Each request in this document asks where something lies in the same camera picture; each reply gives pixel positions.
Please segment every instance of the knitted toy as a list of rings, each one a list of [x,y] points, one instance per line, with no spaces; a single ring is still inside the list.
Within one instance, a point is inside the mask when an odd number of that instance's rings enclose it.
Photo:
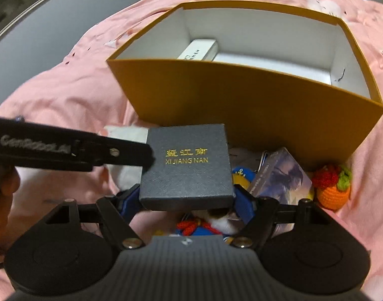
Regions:
[[[184,236],[222,234],[200,218],[181,221],[176,225],[176,228],[181,231],[181,235]]]
[[[344,165],[327,165],[316,171],[311,181],[320,204],[330,210],[340,209],[349,199],[352,173]]]

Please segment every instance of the screw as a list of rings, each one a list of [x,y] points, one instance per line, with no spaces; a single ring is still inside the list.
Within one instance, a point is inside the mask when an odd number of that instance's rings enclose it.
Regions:
[[[120,155],[120,151],[117,149],[117,148],[111,148],[109,149],[109,153],[113,156],[113,157],[118,157]]]
[[[224,242],[226,243],[226,244],[231,244],[232,242],[233,242],[233,237],[231,237],[231,236],[228,236],[227,238],[225,238],[224,239]]]
[[[238,248],[249,248],[253,245],[253,241],[244,236],[239,236],[233,240],[233,245]]]
[[[142,241],[138,238],[127,238],[123,240],[122,245],[126,249],[137,249],[141,247]]]

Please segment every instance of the orange box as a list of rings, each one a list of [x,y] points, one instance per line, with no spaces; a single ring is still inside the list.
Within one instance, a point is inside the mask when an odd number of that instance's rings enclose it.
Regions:
[[[214,60],[177,60],[197,38],[217,40]],[[284,146],[305,169],[344,162],[383,114],[348,26],[298,7],[183,3],[107,62],[142,120],[224,123],[229,144],[254,151]]]

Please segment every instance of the hand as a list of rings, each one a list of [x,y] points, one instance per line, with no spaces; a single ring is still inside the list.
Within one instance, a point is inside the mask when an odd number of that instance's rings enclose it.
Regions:
[[[8,172],[1,183],[0,193],[0,237],[4,233],[7,225],[7,216],[9,215],[11,203],[13,201],[13,193],[17,191],[20,186],[20,177],[13,169]]]

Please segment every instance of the pink bedsheet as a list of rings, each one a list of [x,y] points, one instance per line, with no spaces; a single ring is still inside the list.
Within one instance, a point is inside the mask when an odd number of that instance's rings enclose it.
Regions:
[[[98,132],[105,125],[138,123],[105,62],[129,36],[181,2],[142,0],[92,27],[62,63],[27,81],[1,106],[0,116],[24,115],[28,121]],[[257,0],[311,8],[342,17],[369,62],[383,97],[383,5],[367,0]],[[363,290],[383,299],[383,117],[351,158],[354,181],[350,201],[338,213],[346,227],[371,250],[371,272]],[[12,241],[65,198],[94,202],[112,194],[109,174],[19,169],[8,229],[0,245]],[[170,227],[174,214],[139,214],[133,229],[148,240],[157,227]],[[0,300],[13,291],[0,270]]]

